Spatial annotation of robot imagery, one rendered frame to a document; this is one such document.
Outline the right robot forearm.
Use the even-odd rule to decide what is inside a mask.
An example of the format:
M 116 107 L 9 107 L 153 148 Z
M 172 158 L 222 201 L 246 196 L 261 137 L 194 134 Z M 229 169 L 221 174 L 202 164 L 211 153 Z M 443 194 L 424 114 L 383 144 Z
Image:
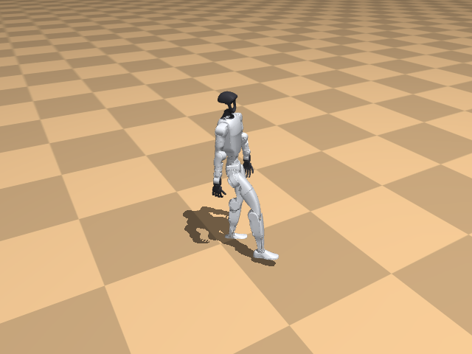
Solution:
M 214 169 L 214 184 L 219 184 L 219 181 L 220 181 L 220 178 L 222 176 L 222 168 L 223 168 L 223 162 L 221 161 L 222 160 L 222 155 L 220 153 L 216 153 L 215 154 L 215 158 L 214 158 L 214 166 L 215 166 L 215 169 Z

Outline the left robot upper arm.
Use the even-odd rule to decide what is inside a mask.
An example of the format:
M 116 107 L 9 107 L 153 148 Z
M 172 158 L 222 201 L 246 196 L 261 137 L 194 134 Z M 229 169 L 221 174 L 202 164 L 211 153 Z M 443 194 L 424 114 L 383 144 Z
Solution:
M 243 132 L 243 116 L 241 113 L 235 113 L 235 114 L 238 114 L 240 117 L 240 121 L 242 125 L 241 143 L 244 143 L 248 139 L 248 134 Z

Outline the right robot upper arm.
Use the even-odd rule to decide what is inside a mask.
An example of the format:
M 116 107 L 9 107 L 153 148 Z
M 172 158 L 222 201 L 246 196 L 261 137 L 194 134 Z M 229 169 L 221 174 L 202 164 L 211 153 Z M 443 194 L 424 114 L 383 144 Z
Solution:
M 223 151 L 225 137 L 228 134 L 228 125 L 226 123 L 221 123 L 215 128 L 215 154 L 220 153 L 222 155 L 222 160 L 226 159 L 226 153 Z

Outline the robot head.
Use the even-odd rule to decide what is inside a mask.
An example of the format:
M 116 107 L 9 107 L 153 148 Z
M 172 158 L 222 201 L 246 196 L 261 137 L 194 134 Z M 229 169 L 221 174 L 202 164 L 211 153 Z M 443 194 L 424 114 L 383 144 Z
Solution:
M 221 117 L 221 119 L 223 119 L 224 117 L 226 118 L 226 116 L 230 116 L 230 118 L 227 118 L 227 119 L 234 119 L 235 118 L 235 116 L 232 113 L 234 113 L 236 111 L 236 101 L 235 101 L 236 98 L 237 98 L 237 95 L 233 92 L 230 92 L 230 91 L 222 92 L 218 96 L 218 102 L 219 103 L 225 103 L 229 107 L 228 109 L 226 109 L 224 111 L 223 116 Z M 233 108 L 231 107 L 232 103 L 233 103 Z

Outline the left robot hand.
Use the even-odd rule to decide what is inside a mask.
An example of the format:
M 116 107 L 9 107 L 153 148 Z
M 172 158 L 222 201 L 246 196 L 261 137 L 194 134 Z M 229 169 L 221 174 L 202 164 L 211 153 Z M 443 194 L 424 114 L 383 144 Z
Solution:
M 251 171 L 252 173 L 254 173 L 254 169 L 250 163 L 251 161 L 251 156 L 249 155 L 249 160 L 243 160 L 244 163 L 243 163 L 243 167 L 245 169 L 245 173 L 246 173 L 246 170 L 247 170 L 247 174 L 246 174 L 246 177 L 248 177 L 248 174 L 249 174 L 249 178 L 250 178 L 250 175 L 251 175 Z

